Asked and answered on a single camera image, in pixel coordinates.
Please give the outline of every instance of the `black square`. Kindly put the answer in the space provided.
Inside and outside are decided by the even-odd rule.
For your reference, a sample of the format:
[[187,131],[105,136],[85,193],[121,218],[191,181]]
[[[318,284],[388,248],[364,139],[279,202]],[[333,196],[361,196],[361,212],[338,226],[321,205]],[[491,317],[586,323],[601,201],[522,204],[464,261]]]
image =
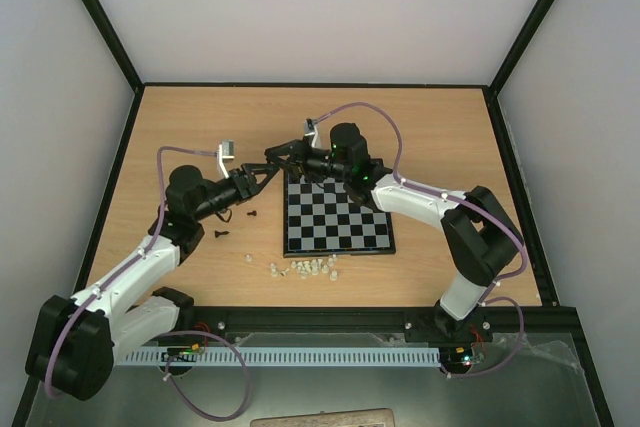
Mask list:
[[351,248],[351,237],[340,237],[338,242],[340,243],[340,248],[341,249],[350,249]]
[[289,239],[289,250],[302,249],[302,239]]
[[351,235],[362,235],[362,226],[351,225]]

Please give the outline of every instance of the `back wall panel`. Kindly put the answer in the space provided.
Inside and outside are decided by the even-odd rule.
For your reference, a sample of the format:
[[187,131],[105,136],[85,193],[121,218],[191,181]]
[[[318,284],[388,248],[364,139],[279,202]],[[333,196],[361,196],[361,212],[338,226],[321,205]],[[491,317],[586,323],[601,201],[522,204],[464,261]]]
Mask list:
[[144,81],[490,83],[535,0],[101,0]]

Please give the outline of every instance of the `wooden table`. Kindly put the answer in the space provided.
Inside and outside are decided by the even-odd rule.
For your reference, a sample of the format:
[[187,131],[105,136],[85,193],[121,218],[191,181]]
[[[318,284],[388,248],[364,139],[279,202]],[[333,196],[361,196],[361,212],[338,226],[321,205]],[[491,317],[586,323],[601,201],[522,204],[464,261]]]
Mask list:
[[[90,282],[109,271],[142,240],[159,203],[155,155],[173,145],[215,150],[233,139],[236,161],[263,162],[266,147],[302,133],[307,117],[315,118],[339,105],[362,100],[385,109],[404,139],[400,170],[407,178],[450,189],[490,188],[516,219],[498,148],[480,90],[390,88],[148,87],[131,135]],[[334,123],[356,122],[372,156],[392,165],[397,144],[391,127],[364,108],[345,111],[321,124],[324,145]],[[198,166],[215,180],[215,159],[166,153],[165,179],[177,166]],[[197,305],[408,307],[431,306],[448,287],[455,267],[441,232],[409,218],[393,215],[395,255],[341,256],[339,279],[326,275],[301,279],[297,274],[272,278],[269,264],[284,267],[282,257],[282,175],[255,199],[234,208],[230,224],[215,217],[203,222],[205,238],[162,285],[183,291]],[[246,212],[256,210],[257,217]],[[214,238],[213,231],[229,230]],[[245,256],[251,254],[252,262]],[[519,265],[516,258],[510,269]],[[496,289],[523,305],[540,305],[531,273]]]

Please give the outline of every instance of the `chessboard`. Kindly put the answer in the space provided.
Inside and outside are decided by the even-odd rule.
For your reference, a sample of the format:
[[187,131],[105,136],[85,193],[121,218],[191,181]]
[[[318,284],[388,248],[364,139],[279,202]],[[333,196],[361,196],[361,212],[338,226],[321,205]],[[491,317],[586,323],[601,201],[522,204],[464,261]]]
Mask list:
[[284,256],[394,254],[391,215],[356,205],[342,182],[284,179]]

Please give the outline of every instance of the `robotic arm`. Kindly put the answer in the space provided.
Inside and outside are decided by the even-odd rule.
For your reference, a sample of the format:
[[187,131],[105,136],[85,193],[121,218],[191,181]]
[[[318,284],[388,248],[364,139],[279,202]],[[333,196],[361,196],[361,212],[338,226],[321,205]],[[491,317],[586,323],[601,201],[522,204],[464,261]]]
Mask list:
[[[381,160],[372,159],[355,124],[331,130],[331,149],[320,148],[317,126],[308,120],[305,136],[265,151],[266,164],[243,164],[226,171],[218,149],[217,182],[194,166],[175,169],[166,189],[167,210],[159,213],[140,245],[102,279],[70,299],[51,297],[42,306],[26,362],[26,372],[45,379],[49,360],[70,316],[79,315],[66,336],[53,370],[52,385],[86,400],[107,381],[113,365],[159,334],[193,325],[193,299],[162,288],[142,305],[133,303],[158,279],[182,264],[204,236],[200,220],[222,215],[232,205],[258,195],[282,169],[310,182],[334,178],[344,182],[351,199],[374,211],[395,212],[431,225],[445,234],[458,274],[436,305],[436,326],[454,332],[471,313],[517,248],[504,233],[471,209],[448,199],[464,199],[502,222],[521,241],[517,229],[493,194],[484,187],[471,192],[445,191],[398,179]],[[256,175],[264,175],[258,182]],[[474,224],[482,222],[480,229]]]

